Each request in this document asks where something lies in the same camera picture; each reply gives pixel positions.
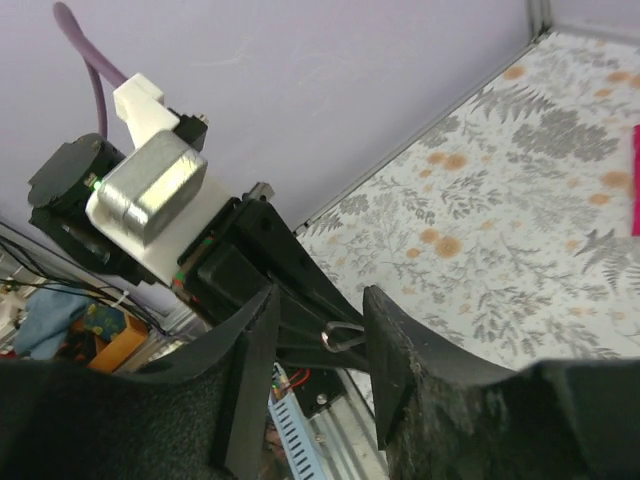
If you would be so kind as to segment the large metal keyring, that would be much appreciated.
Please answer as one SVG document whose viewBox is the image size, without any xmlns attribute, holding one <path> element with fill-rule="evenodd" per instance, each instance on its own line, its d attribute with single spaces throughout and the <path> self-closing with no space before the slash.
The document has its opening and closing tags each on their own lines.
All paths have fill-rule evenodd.
<svg viewBox="0 0 640 480">
<path fill-rule="evenodd" d="M 364 327 L 348 322 L 328 322 L 321 332 L 321 342 L 331 353 L 348 351 L 365 342 Z"/>
</svg>

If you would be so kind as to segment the aluminium front rail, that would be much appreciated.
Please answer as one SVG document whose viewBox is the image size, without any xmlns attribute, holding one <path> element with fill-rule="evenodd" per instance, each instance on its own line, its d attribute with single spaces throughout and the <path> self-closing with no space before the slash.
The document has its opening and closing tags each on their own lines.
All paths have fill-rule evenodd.
<svg viewBox="0 0 640 480">
<path fill-rule="evenodd" d="M 369 405 L 348 371 L 321 371 L 268 400 L 261 479 L 386 479 Z"/>
</svg>

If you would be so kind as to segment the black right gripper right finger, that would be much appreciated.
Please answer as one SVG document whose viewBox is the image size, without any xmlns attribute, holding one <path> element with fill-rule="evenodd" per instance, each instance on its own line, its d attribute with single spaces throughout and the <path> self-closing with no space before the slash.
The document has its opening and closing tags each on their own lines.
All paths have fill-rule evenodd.
<svg viewBox="0 0 640 480">
<path fill-rule="evenodd" d="M 378 444 L 394 479 L 635 479 L 639 362 L 510 370 L 453 344 L 381 289 L 363 296 Z"/>
</svg>

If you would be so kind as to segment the floral table mat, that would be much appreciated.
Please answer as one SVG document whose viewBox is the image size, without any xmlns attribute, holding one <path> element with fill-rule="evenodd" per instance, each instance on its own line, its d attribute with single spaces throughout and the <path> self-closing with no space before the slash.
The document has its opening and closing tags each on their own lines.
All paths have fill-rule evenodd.
<svg viewBox="0 0 640 480">
<path fill-rule="evenodd" d="M 313 222 L 354 304 L 368 285 L 517 368 L 639 353 L 634 46 L 553 34 Z"/>
</svg>

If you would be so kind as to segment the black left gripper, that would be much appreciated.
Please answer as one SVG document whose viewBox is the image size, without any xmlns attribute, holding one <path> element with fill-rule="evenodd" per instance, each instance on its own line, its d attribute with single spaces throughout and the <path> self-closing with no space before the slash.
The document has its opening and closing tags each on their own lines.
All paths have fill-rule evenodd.
<svg viewBox="0 0 640 480">
<path fill-rule="evenodd" d="M 172 291 L 211 327 L 263 293 L 280 300 L 276 357 L 300 368 L 368 371 L 364 345 L 328 349 L 331 322 L 360 327 L 362 315 L 339 292 L 265 199 L 233 197 L 178 258 Z"/>
</svg>

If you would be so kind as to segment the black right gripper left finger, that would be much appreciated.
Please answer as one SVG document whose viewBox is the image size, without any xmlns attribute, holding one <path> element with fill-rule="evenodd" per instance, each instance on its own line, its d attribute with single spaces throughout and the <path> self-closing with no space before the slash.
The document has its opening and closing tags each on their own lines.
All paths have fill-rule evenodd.
<svg viewBox="0 0 640 480">
<path fill-rule="evenodd" d="M 277 287 L 133 373 L 1 364 L 5 479 L 254 479 L 280 317 Z"/>
</svg>

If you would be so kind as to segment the folded pink cloth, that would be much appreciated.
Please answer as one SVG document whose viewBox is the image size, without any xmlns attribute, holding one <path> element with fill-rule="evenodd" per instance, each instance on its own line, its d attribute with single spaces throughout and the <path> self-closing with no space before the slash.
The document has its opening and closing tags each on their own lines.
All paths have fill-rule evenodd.
<svg viewBox="0 0 640 480">
<path fill-rule="evenodd" d="M 640 126 L 633 130 L 633 222 L 631 233 L 634 237 L 640 236 Z"/>
</svg>

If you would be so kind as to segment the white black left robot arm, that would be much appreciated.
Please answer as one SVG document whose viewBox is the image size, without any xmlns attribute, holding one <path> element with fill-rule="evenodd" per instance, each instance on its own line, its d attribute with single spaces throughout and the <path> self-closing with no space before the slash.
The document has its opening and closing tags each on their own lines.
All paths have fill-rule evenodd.
<svg viewBox="0 0 640 480">
<path fill-rule="evenodd" d="M 85 208 L 124 155 L 98 134 L 63 144 L 32 177 L 30 222 L 82 267 L 133 284 L 159 274 L 94 226 Z M 178 231 L 167 285 L 202 320 L 225 321 L 262 288 L 281 294 L 276 357 L 287 366 L 369 369 L 360 313 L 344 298 L 265 197 L 245 194 Z"/>
</svg>

